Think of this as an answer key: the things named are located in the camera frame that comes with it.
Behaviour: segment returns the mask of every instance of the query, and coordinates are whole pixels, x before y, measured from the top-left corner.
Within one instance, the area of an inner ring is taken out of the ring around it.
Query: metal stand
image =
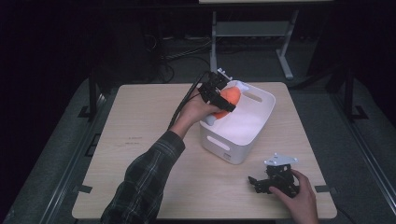
[[[282,48],[276,50],[276,56],[282,66],[286,79],[293,79],[286,51],[289,46],[294,24],[297,21],[299,10],[295,10],[290,21],[217,21],[216,11],[212,21],[212,50],[210,52],[210,71],[218,70],[216,58],[216,42],[218,36],[283,36],[285,40]]]

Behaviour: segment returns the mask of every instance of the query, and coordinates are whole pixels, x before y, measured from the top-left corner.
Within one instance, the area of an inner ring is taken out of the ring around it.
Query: wooden table
[[[267,178],[264,160],[275,152],[299,159],[292,168],[312,186],[326,185],[302,123],[283,83],[249,83],[276,98],[273,113],[247,159],[232,165],[201,147],[199,123],[185,137],[186,149],[174,166],[158,218],[278,219],[287,208],[275,195],[258,194],[248,176]],[[126,85],[119,89],[83,186],[75,218],[99,218],[123,180],[128,165],[163,134],[191,84]],[[316,193],[320,218],[336,216],[329,192]]]

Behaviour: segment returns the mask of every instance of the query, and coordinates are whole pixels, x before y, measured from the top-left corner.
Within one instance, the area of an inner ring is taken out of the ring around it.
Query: cable
[[[202,78],[206,74],[210,74],[210,72],[206,71],[206,72],[202,73],[192,83],[192,86],[190,87],[189,91],[187,92],[187,94],[184,96],[183,100],[181,100],[180,104],[178,105],[178,107],[177,107],[177,109],[176,109],[176,111],[175,111],[175,113],[174,113],[174,115],[173,115],[173,117],[171,119],[171,122],[169,123],[168,130],[175,124],[176,118],[177,118],[178,114],[180,113],[181,109],[190,100],[191,93],[195,90],[195,88],[197,87],[198,83],[201,82]]]
[[[340,211],[342,214],[344,214],[344,216],[346,216],[346,218],[353,224],[356,224],[355,220],[353,220],[353,218],[343,209],[341,209],[337,204],[334,204],[335,208]]]

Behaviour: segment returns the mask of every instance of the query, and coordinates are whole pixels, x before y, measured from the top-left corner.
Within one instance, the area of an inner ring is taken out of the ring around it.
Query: plaid shirt sleeve
[[[183,140],[167,131],[128,167],[124,181],[102,214],[102,223],[153,223],[169,173],[183,152]]]

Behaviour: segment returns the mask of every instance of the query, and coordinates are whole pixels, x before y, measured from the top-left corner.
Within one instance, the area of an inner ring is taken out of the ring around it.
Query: white plastic bin
[[[235,82],[229,82],[226,88]],[[240,164],[248,156],[276,102],[270,92],[244,84],[249,91],[242,93],[233,112],[212,126],[200,121],[203,147],[232,164]]]

